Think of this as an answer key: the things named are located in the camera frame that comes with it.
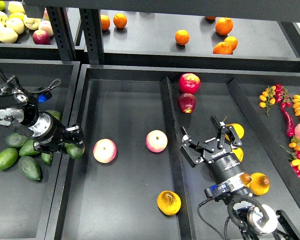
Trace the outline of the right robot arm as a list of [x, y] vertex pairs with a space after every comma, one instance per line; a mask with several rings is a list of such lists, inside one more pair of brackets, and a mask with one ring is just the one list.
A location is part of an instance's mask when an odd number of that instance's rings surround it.
[[254, 196], [252, 187], [269, 189], [269, 178], [264, 174], [251, 176], [241, 167], [234, 153], [242, 146], [235, 127], [210, 118], [217, 130], [217, 136], [204, 142], [190, 137], [186, 127], [181, 128], [182, 144], [180, 151], [191, 167], [204, 163], [214, 185], [205, 189], [206, 199], [198, 204], [196, 210], [210, 201], [223, 201], [227, 207], [227, 218], [221, 238], [227, 240], [228, 224], [232, 222], [240, 231], [242, 239], [257, 240], [267, 234], [276, 240], [300, 240], [300, 233], [283, 210], [273, 210], [260, 203]]

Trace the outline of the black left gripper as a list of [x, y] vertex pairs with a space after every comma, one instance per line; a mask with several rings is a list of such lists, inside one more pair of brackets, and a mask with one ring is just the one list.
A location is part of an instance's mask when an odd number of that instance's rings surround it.
[[71, 127], [63, 124], [48, 112], [40, 112], [37, 122], [32, 126], [33, 149], [40, 153], [64, 153], [63, 143], [84, 147], [84, 134], [79, 123]]

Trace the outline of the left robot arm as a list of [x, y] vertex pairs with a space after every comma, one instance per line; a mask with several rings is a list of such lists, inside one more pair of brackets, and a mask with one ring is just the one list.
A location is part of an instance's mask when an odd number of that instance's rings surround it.
[[65, 127], [60, 120], [47, 111], [40, 111], [40, 96], [50, 94], [61, 84], [56, 78], [47, 87], [28, 91], [22, 87], [16, 75], [6, 77], [0, 68], [0, 125], [12, 126], [14, 130], [33, 140], [34, 151], [52, 154], [68, 153], [66, 146], [73, 145], [84, 150], [84, 135], [80, 124]]

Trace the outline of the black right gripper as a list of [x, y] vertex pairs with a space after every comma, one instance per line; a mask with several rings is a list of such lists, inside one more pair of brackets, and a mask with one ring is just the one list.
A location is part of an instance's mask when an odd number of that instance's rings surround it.
[[242, 141], [233, 126], [226, 126], [214, 115], [210, 117], [210, 120], [217, 130], [218, 149], [215, 147], [216, 151], [213, 152], [213, 148], [207, 143], [192, 140], [186, 127], [182, 126], [183, 137], [180, 151], [192, 168], [204, 161], [214, 182], [221, 184], [244, 173], [239, 159], [232, 151], [232, 148], [241, 147]]

